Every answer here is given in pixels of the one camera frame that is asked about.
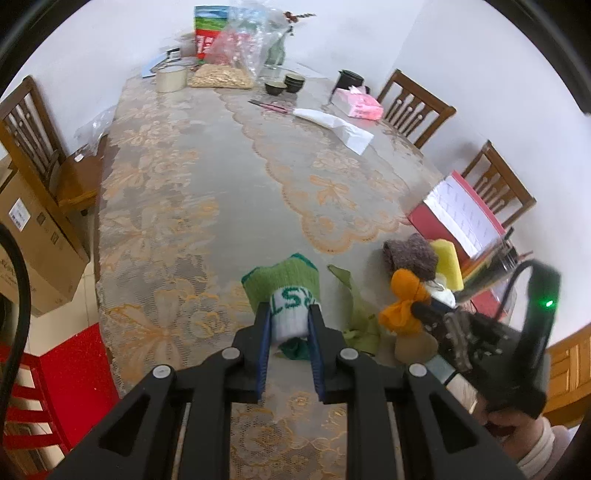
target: yellow sponge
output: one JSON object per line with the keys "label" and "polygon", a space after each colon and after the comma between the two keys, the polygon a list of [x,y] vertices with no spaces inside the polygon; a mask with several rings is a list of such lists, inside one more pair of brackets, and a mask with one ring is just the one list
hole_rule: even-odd
{"label": "yellow sponge", "polygon": [[451,291],[464,289],[460,262],[457,259],[456,247],[448,240],[440,238],[431,242],[431,246],[439,257],[436,272],[445,276],[447,288]]}

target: green fabric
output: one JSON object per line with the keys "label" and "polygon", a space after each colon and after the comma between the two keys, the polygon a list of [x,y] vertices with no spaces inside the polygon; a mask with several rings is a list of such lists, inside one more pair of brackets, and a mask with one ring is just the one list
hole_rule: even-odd
{"label": "green fabric", "polygon": [[310,360],[308,341],[303,338],[291,338],[283,342],[279,350],[290,360]]}
{"label": "green fabric", "polygon": [[366,301],[351,278],[351,272],[334,265],[329,271],[347,287],[353,300],[349,329],[343,331],[348,346],[375,355],[379,346],[378,309]]}
{"label": "green fabric", "polygon": [[294,254],[272,267],[256,267],[242,277],[242,286],[252,311],[256,313],[262,301],[282,287],[305,287],[320,301],[320,279],[316,266],[302,254]]}

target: small bowl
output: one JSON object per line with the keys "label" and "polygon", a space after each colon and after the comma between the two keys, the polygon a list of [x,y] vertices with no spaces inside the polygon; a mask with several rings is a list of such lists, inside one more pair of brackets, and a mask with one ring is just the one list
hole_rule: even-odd
{"label": "small bowl", "polygon": [[291,83],[304,83],[306,81],[306,77],[298,75],[297,73],[286,73],[284,82],[287,83],[288,80]]}
{"label": "small bowl", "polygon": [[303,85],[304,82],[299,82],[297,80],[291,80],[291,79],[285,79],[283,80],[283,83],[285,83],[286,85]]}
{"label": "small bowl", "polygon": [[267,91],[267,93],[269,95],[273,95],[273,96],[279,95],[286,88],[287,88],[287,85],[283,82],[273,81],[273,82],[266,82],[266,84],[265,84],[265,90]]}
{"label": "small bowl", "polygon": [[300,84],[287,83],[287,88],[285,91],[288,93],[297,93],[301,90],[301,88],[303,86],[304,86],[303,83],[300,83]]}

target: white wall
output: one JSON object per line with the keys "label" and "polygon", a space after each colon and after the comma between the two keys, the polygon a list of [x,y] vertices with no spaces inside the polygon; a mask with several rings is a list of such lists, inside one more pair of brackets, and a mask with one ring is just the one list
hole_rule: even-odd
{"label": "white wall", "polygon": [[[339,69],[359,72],[381,86],[425,0],[315,2],[278,0],[295,14],[312,12],[287,40],[289,58],[329,77]],[[76,130],[117,103],[133,70],[193,32],[195,0],[92,0],[37,49],[5,95],[33,75],[67,149],[79,145]],[[386,62],[370,52],[380,52]]]}
{"label": "white wall", "polygon": [[483,0],[429,0],[395,67],[457,109],[423,148],[442,172],[461,171],[489,138],[537,198],[513,240],[563,273],[552,341],[591,322],[591,118],[558,74]]}

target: scissors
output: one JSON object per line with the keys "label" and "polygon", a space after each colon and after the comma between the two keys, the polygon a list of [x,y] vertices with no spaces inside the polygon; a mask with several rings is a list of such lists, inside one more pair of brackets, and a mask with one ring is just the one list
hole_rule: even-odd
{"label": "scissors", "polygon": [[287,115],[288,113],[290,113],[290,111],[285,107],[282,107],[279,105],[273,105],[271,103],[264,103],[264,102],[261,102],[260,100],[253,99],[253,100],[249,100],[248,102],[252,103],[254,105],[261,106],[267,110],[271,110],[272,112],[283,113],[284,115]]}

